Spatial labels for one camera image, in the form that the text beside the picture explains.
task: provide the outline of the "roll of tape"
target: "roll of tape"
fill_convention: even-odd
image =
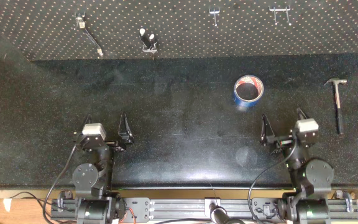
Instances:
[[[258,103],[263,94],[264,84],[259,78],[253,75],[245,75],[241,77],[234,85],[234,102],[239,106],[254,106]]]

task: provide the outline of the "wooden surface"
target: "wooden surface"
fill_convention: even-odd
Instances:
[[[6,211],[3,199],[0,199],[0,223],[45,223],[45,220],[42,217],[42,209],[40,205],[33,199],[13,199],[11,202],[10,212]]]

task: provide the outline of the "speckled black surface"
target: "speckled black surface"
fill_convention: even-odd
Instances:
[[[276,134],[296,121],[301,107],[320,125],[310,154],[335,167],[335,187],[358,188],[358,54],[161,60],[27,62],[0,54],[0,188],[46,189],[63,168],[71,134],[86,114],[117,136],[126,111],[136,144],[117,154],[114,186],[249,187],[263,169],[282,159],[259,146],[260,116]],[[238,110],[234,82],[255,75],[265,85],[259,104]],[[346,137],[336,134],[332,77],[340,86]],[[75,155],[60,188],[72,188]],[[259,187],[289,187],[284,166]]]

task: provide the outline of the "black-handled tool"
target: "black-handled tool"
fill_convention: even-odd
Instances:
[[[339,101],[339,91],[338,84],[346,84],[347,80],[341,80],[339,78],[332,78],[328,80],[325,84],[332,82],[335,87],[335,102],[336,102],[336,120],[337,120],[337,130],[338,134],[344,135],[344,123],[343,123],[343,115],[341,110],[341,102]]]

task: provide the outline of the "hammer head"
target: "hammer head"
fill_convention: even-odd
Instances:
[[[332,82],[334,85],[338,85],[338,84],[346,84],[347,83],[347,80],[341,80],[339,78],[331,78],[329,79],[325,84],[329,83],[329,82]]]

